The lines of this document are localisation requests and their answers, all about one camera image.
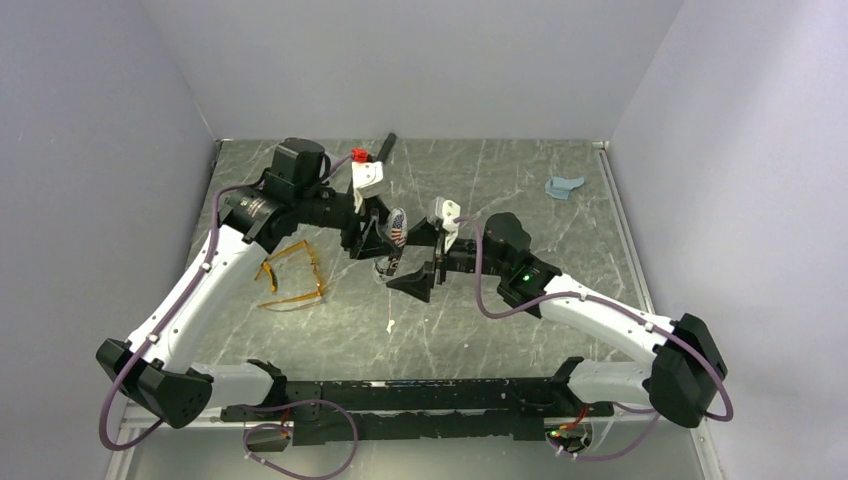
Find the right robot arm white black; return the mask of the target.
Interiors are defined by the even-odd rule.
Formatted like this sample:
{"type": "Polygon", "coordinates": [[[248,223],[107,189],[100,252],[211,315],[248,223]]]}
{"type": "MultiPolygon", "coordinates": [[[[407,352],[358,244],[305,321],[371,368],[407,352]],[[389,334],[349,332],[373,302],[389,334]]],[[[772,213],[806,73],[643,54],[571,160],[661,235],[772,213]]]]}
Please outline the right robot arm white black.
{"type": "Polygon", "coordinates": [[[624,363],[576,361],[549,391],[559,413],[618,402],[645,406],[684,428],[704,419],[734,418],[724,385],[728,369],[704,320],[690,313],[672,319],[639,310],[579,283],[531,252],[531,236],[513,213],[495,214],[483,225],[460,216],[409,227],[395,210],[381,232],[393,249],[390,265],[398,263],[406,246],[433,250],[432,261],[390,279],[388,287],[428,301],[447,273],[469,273],[485,317],[526,313],[581,330],[628,356],[624,363]]]}

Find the printed glasses pouch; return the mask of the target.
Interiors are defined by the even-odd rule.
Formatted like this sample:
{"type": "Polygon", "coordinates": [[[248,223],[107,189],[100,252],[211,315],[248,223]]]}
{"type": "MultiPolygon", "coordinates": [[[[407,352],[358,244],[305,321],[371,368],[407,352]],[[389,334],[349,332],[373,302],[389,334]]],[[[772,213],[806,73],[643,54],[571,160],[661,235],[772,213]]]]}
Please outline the printed glasses pouch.
{"type": "Polygon", "coordinates": [[[407,243],[408,219],[403,208],[394,208],[391,211],[384,232],[394,249],[387,256],[374,261],[373,273],[380,283],[386,283],[395,276],[407,243]]]}

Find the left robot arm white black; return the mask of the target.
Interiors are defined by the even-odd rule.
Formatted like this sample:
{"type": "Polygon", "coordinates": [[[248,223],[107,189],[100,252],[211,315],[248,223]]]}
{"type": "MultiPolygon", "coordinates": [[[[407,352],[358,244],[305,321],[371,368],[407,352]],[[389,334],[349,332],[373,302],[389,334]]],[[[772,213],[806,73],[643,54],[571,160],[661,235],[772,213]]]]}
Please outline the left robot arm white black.
{"type": "Polygon", "coordinates": [[[396,250],[380,197],[395,142],[389,135],[377,154],[355,149],[332,161],[322,145],[288,138],[255,182],[215,194],[207,239],[165,300],[126,339],[99,347],[96,358],[114,392],[176,429],[215,407],[245,404],[260,419],[278,417],[287,401],[278,368],[253,360],[198,364],[199,342],[236,287],[301,226],[337,230],[354,260],[396,250]]]}

